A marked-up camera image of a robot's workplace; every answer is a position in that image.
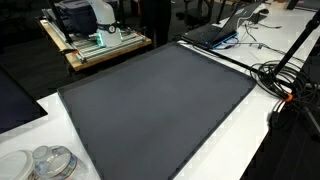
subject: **laptop screen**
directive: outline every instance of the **laptop screen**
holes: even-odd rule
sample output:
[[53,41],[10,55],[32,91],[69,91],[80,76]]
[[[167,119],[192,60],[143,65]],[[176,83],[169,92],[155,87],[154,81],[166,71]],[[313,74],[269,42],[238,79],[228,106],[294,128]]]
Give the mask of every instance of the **laptop screen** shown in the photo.
[[228,22],[223,26],[212,42],[221,41],[229,34],[236,32],[238,27],[240,27],[246,19],[249,19],[252,16],[253,12],[261,3],[262,0],[245,5],[235,10]]
[[0,134],[47,114],[2,66],[0,97]]

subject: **white table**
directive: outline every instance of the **white table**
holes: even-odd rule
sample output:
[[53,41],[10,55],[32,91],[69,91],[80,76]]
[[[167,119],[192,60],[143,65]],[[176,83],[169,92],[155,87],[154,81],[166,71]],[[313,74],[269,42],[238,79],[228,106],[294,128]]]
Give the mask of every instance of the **white table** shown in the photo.
[[[261,23],[270,26],[282,25],[283,28],[272,30],[261,27],[259,30],[253,30],[252,34],[259,42],[264,42],[273,48],[286,51],[303,31],[305,24],[313,14],[312,12],[300,10],[287,12],[271,9],[270,17]],[[289,20],[292,16],[294,16],[293,19],[296,22]],[[241,37],[244,29],[240,28],[239,32]],[[319,34],[318,29],[308,38],[308,41],[304,43],[303,48],[296,53],[296,56],[306,59]],[[242,45],[237,49],[219,52],[252,65],[265,61],[257,60],[252,56],[252,53],[262,54],[261,57],[264,57],[265,54],[268,55],[271,51],[267,49],[258,50]],[[241,72],[248,73],[245,69],[229,62],[213,59]],[[272,111],[277,101],[276,98],[269,96],[260,88],[254,88],[205,142],[175,179],[239,179],[268,132],[268,114]],[[38,102],[47,110],[49,115],[1,134],[0,157],[16,150],[34,150],[41,145],[63,145],[88,165],[90,171],[86,179],[99,179],[57,93]]]
[[[269,10],[269,16],[261,23],[269,26],[280,25],[282,28],[267,29],[258,26],[259,29],[252,30],[251,34],[259,43],[265,43],[272,48],[286,52],[305,29],[305,25],[313,17],[314,13],[301,10],[286,11],[276,7],[271,7]],[[238,32],[241,38],[245,28],[239,28]],[[318,40],[319,35],[320,29],[318,28],[310,35],[295,56],[305,60]],[[252,43],[253,40],[248,37],[244,42]],[[274,60],[275,58],[281,60],[283,57],[283,55],[271,50],[265,48],[259,50],[256,47],[241,45],[240,48],[218,50],[217,52],[249,66]],[[207,54],[204,55],[249,75],[249,72],[244,68]],[[295,59],[291,59],[290,62],[298,66],[303,65]],[[175,179],[240,179],[268,132],[268,115],[272,112],[277,101],[278,99],[270,96],[261,88],[255,87]]]

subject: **laptop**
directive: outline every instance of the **laptop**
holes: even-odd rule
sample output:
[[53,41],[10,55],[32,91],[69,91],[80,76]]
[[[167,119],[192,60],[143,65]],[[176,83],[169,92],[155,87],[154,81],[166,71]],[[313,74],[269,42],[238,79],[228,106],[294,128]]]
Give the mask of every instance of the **laptop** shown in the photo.
[[239,7],[232,13],[228,22],[222,28],[207,24],[185,33],[181,39],[200,47],[213,49],[222,42],[235,37],[238,34],[238,27],[240,27],[246,19],[251,17],[252,13],[261,3],[262,0],[259,0],[255,3]]

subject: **plastic container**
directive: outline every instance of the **plastic container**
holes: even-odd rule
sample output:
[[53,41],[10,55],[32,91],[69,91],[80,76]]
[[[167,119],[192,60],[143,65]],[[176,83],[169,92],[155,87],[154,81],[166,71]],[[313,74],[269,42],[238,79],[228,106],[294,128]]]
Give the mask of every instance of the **plastic container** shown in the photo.
[[88,172],[84,163],[63,146],[41,146],[32,156],[40,179],[85,179]]
[[69,17],[76,33],[87,36],[97,31],[97,19],[87,0],[64,0],[59,8]]
[[31,151],[16,151],[0,158],[0,180],[36,180]]

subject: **robotic arm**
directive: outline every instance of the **robotic arm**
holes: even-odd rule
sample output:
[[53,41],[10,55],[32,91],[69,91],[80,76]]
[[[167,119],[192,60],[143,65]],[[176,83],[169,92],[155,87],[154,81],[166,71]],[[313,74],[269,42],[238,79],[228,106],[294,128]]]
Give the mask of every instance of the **robotic arm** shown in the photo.
[[121,44],[122,36],[112,7],[103,0],[87,0],[97,18],[97,41],[99,46],[113,47]]

